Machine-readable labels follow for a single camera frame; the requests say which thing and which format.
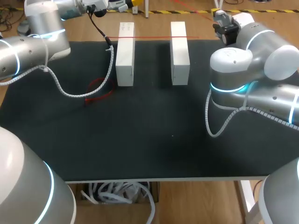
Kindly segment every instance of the table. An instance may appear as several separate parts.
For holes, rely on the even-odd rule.
[[[137,41],[134,86],[87,107],[36,71],[8,88],[0,125],[67,182],[258,179],[297,158],[298,133],[254,113],[237,114],[219,138],[207,135],[209,60],[223,45],[194,40],[188,47],[188,86],[171,85],[169,41]],[[66,92],[84,93],[106,75],[106,48],[71,42],[71,54],[49,66]],[[111,75],[116,82],[115,68]],[[299,84],[298,76],[287,82]],[[215,132],[227,114],[211,108],[210,115]]]

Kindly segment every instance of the cable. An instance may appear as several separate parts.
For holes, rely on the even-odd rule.
[[[14,22],[10,22],[10,19],[14,16],[13,12],[19,11],[17,8],[13,8],[10,5],[0,6],[0,26],[5,26],[6,28],[0,30],[0,32],[6,32],[12,29],[12,25],[20,21],[25,15],[25,11],[23,10],[22,15]]]
[[[44,46],[45,46],[45,50],[46,50],[46,58],[45,58],[45,67],[44,67],[44,69],[43,69],[43,71],[44,72],[47,72],[48,71],[48,69],[47,69],[47,67],[48,67],[48,60],[49,60],[49,48],[48,48],[48,45],[46,44],[46,42],[44,41],[44,39],[43,39],[43,37],[42,36],[40,36],[39,34],[30,34],[30,35],[28,35],[28,37],[30,37],[30,36],[39,36],[39,38],[42,40],[42,42],[43,42],[43,44],[44,44]]]
[[[239,0],[234,0],[236,2],[227,2],[226,0],[223,0],[226,4],[229,4],[229,5],[240,5],[244,2],[244,0],[242,0],[241,2],[239,2]]]
[[[94,27],[95,27],[95,28],[102,34],[102,36],[105,38],[106,43],[108,44],[108,46],[112,46],[112,43],[111,43],[109,37],[107,37],[106,34],[104,34],[104,32],[101,31],[101,30],[97,27],[97,25],[95,25],[95,23],[94,23],[94,21],[93,21],[93,18],[92,18],[94,10],[95,10],[95,5],[87,6],[86,13],[88,14],[88,17],[89,17],[90,21],[92,22],[92,24],[94,25]]]
[[[254,198],[254,196],[255,196],[256,187],[257,187],[257,185],[258,185],[260,182],[262,182],[262,180],[258,181],[258,182],[254,185],[253,192],[252,192],[252,193],[253,193],[253,198]]]
[[[111,183],[102,183],[102,185],[97,189],[97,183],[88,184],[89,195],[86,194],[83,190],[81,194],[93,204],[111,204],[111,203],[135,203],[141,189],[146,192],[146,195],[149,197],[149,202],[151,205],[151,212],[146,224],[150,224],[155,216],[155,202],[153,196],[150,192],[150,185],[148,182],[148,187],[138,183],[138,182],[111,182]],[[97,192],[97,197],[100,201],[95,200],[94,194]]]
[[[106,77],[105,77],[105,79],[103,80],[102,84],[101,84],[97,89],[95,89],[95,90],[92,91],[92,92],[89,92],[89,93],[86,93],[86,94],[81,94],[81,95],[72,95],[72,94],[66,93],[66,92],[62,89],[62,87],[61,87],[61,85],[60,85],[60,83],[59,83],[59,81],[58,81],[58,79],[57,79],[55,73],[54,73],[49,67],[45,67],[44,65],[38,65],[38,66],[35,66],[35,67],[33,67],[33,68],[27,70],[26,72],[20,74],[19,76],[15,77],[15,78],[13,78],[13,79],[7,81],[7,82],[0,83],[0,86],[10,85],[10,84],[12,84],[12,83],[18,81],[19,79],[23,78],[24,76],[28,75],[29,73],[31,73],[32,71],[34,71],[34,70],[36,70],[36,69],[47,69],[48,72],[49,72],[49,73],[51,74],[51,76],[53,77],[53,79],[54,79],[54,81],[55,81],[55,84],[56,84],[58,90],[59,90],[63,95],[65,95],[65,96],[67,96],[67,97],[71,97],[71,98],[82,98],[82,97],[87,97],[87,96],[93,95],[94,93],[98,92],[98,91],[104,86],[104,84],[106,83],[106,81],[107,81],[108,78],[109,78],[109,75],[110,75],[110,72],[111,72],[111,69],[112,69],[112,65],[113,65],[113,59],[114,59],[114,49],[113,49],[113,46],[110,46],[110,49],[108,49],[108,50],[110,50],[110,52],[111,52],[110,64],[109,64],[108,72],[107,72]]]
[[[224,131],[224,129],[226,128],[226,126],[228,125],[228,123],[231,121],[231,119],[233,118],[233,116],[235,116],[235,115],[236,115],[238,112],[240,112],[240,111],[252,111],[252,112],[254,112],[254,113],[258,113],[258,114],[263,115],[264,117],[269,118],[269,119],[271,119],[271,120],[273,120],[273,121],[276,121],[276,122],[278,122],[278,123],[280,123],[280,124],[282,124],[282,125],[284,125],[284,126],[287,126],[287,127],[290,127],[290,128],[292,128],[292,129],[295,129],[295,130],[299,131],[299,127],[296,126],[296,125],[290,124],[290,123],[288,123],[288,122],[286,122],[286,121],[284,121],[284,120],[282,120],[282,119],[279,119],[279,118],[277,118],[277,117],[275,117],[275,116],[272,116],[272,115],[270,115],[270,114],[268,114],[268,113],[266,113],[266,112],[264,112],[264,111],[261,111],[261,110],[259,110],[259,109],[254,108],[254,107],[248,107],[248,106],[244,107],[244,106],[242,106],[242,107],[240,107],[240,108],[234,110],[234,111],[229,115],[229,117],[225,120],[225,122],[224,122],[224,124],[222,125],[221,129],[220,129],[216,134],[213,134],[213,133],[211,132],[211,130],[210,130],[209,121],[208,121],[208,108],[209,108],[209,102],[210,102],[211,93],[212,93],[212,92],[211,92],[211,90],[210,90],[209,93],[208,93],[208,95],[207,95],[207,98],[206,98],[205,121],[206,121],[206,130],[207,130],[207,132],[209,133],[209,135],[210,135],[211,137],[213,137],[213,138],[216,138],[216,137],[218,137],[219,135],[221,135],[221,133]]]

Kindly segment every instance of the red laser line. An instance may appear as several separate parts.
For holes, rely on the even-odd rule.
[[[188,9],[190,9],[190,10],[192,10],[192,11],[196,12],[198,15],[200,15],[200,16],[202,16],[202,17],[206,18],[207,20],[209,20],[209,21],[212,21],[212,22],[213,22],[213,20],[212,20],[211,18],[209,18],[209,17],[207,17],[207,16],[205,16],[205,15],[203,15],[203,14],[200,14],[199,12],[197,12],[197,10],[196,10],[196,9],[194,9],[193,7],[191,7],[191,6],[187,5],[187,4],[186,4],[186,3],[184,3],[184,2],[181,2],[181,1],[179,1],[179,0],[170,0],[170,1],[174,1],[174,2],[176,2],[176,3],[178,3],[178,4],[181,4],[182,6],[185,6],[186,8],[188,8]]]
[[[111,39],[122,39],[122,38],[144,38],[144,39],[159,39],[159,38],[200,38],[199,36],[109,36]]]

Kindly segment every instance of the white cable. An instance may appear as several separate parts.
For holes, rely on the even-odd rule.
[[[49,49],[48,49],[48,45],[46,44],[46,42],[43,40],[43,37],[40,36],[39,34],[30,34],[28,35],[28,37],[30,36],[39,36],[39,38],[42,40],[43,44],[45,45],[45,50],[46,50],[46,58],[45,58],[45,68],[43,69],[44,72],[47,72],[48,71],[48,60],[49,60]]]
[[[98,189],[98,198],[100,199],[99,201],[96,201],[94,199],[94,192],[96,192],[98,184],[92,184],[90,183],[88,185],[88,191],[89,195],[87,195],[84,191],[81,191],[81,194],[88,199],[91,203],[93,204],[99,204],[99,203],[134,203],[141,192],[140,190],[143,189],[146,192],[146,195],[149,197],[149,202],[151,205],[151,212],[149,215],[149,218],[146,222],[146,224],[150,224],[153,221],[154,215],[155,215],[155,202],[153,199],[153,196],[151,195],[151,192],[149,190],[150,188],[150,183],[148,183],[148,186],[145,187],[144,185],[138,183],[138,182],[111,182],[111,183],[102,183],[101,186]],[[128,198],[124,197],[124,192],[127,192],[127,190],[133,190],[134,189],[134,194],[131,196],[128,196]]]
[[[286,122],[286,121],[284,121],[282,119],[279,119],[279,118],[277,118],[277,117],[275,117],[273,115],[270,115],[270,114],[268,114],[268,113],[266,113],[264,111],[261,111],[259,109],[254,108],[254,107],[248,107],[248,106],[244,107],[244,106],[242,106],[242,107],[234,110],[229,115],[229,117],[225,120],[225,122],[224,122],[223,126],[221,127],[221,129],[216,134],[213,134],[211,132],[211,130],[210,130],[209,121],[208,121],[208,108],[209,108],[210,97],[211,97],[211,90],[209,91],[209,93],[207,95],[207,98],[206,98],[205,121],[206,121],[206,130],[209,133],[209,135],[211,137],[213,137],[213,138],[218,137],[224,131],[224,129],[226,128],[226,126],[228,125],[228,123],[231,121],[231,119],[233,118],[233,116],[235,116],[240,111],[252,111],[254,113],[258,113],[258,114],[260,114],[260,115],[262,115],[262,116],[264,116],[266,118],[269,118],[269,119],[271,119],[273,121],[276,121],[276,122],[278,122],[278,123],[280,123],[280,124],[282,124],[284,126],[287,126],[287,127],[290,127],[292,129],[295,129],[295,130],[299,131],[299,127],[296,126],[296,125],[290,124],[290,123],[288,123],[288,122]]]
[[[20,74],[19,76],[15,77],[15,78],[13,78],[13,79],[7,81],[7,82],[0,83],[0,86],[10,85],[10,84],[12,84],[12,83],[18,81],[19,79],[23,78],[24,76],[28,75],[29,73],[31,73],[32,71],[34,71],[34,70],[36,70],[36,69],[45,69],[45,68],[46,68],[46,69],[48,70],[48,72],[52,75],[52,77],[53,77],[53,79],[54,79],[54,81],[55,81],[55,83],[56,83],[56,86],[58,87],[58,90],[59,90],[63,95],[65,95],[65,96],[67,96],[67,97],[71,97],[71,98],[82,98],[82,97],[87,97],[87,96],[93,95],[93,94],[95,94],[96,92],[98,92],[98,91],[105,85],[105,83],[107,82],[107,80],[108,80],[108,78],[109,78],[109,75],[110,75],[110,72],[111,72],[111,69],[112,69],[112,65],[113,65],[113,60],[114,60],[114,49],[113,49],[113,46],[110,46],[110,48],[109,48],[108,50],[110,50],[110,52],[111,52],[111,56],[110,56],[110,64],[109,64],[108,72],[107,72],[106,77],[105,77],[104,81],[102,82],[102,84],[101,84],[97,89],[95,89],[95,90],[92,91],[92,92],[89,92],[89,93],[86,93],[86,94],[81,94],[81,95],[72,95],[72,94],[66,93],[66,92],[62,89],[62,87],[61,87],[61,85],[60,85],[60,83],[59,83],[59,81],[58,81],[56,75],[54,74],[54,72],[53,72],[49,67],[45,67],[44,65],[38,65],[38,66],[35,66],[35,67],[33,67],[33,68],[27,70],[26,72]]]

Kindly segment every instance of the red wire loop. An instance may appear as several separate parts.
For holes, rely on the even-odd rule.
[[[97,79],[93,80],[93,81],[88,85],[86,93],[92,91],[92,90],[90,90],[90,89],[92,88],[92,86],[95,85],[95,84],[97,84],[99,81],[104,81],[104,79],[105,79],[105,78],[97,78]],[[110,79],[110,78],[108,78],[107,81],[109,81],[109,82],[112,84],[112,89],[111,89],[108,93],[106,93],[106,94],[104,94],[104,95],[102,95],[102,96],[99,96],[99,97],[94,97],[94,98],[87,98],[87,97],[85,97],[85,99],[84,99],[84,105],[85,105],[85,106],[88,105],[88,104],[90,104],[90,103],[92,103],[92,102],[94,102],[94,101],[96,101],[96,100],[104,99],[104,98],[110,96],[110,95],[113,93],[113,91],[114,91],[114,89],[115,89],[115,84],[114,84],[114,82],[112,81],[112,79]]]

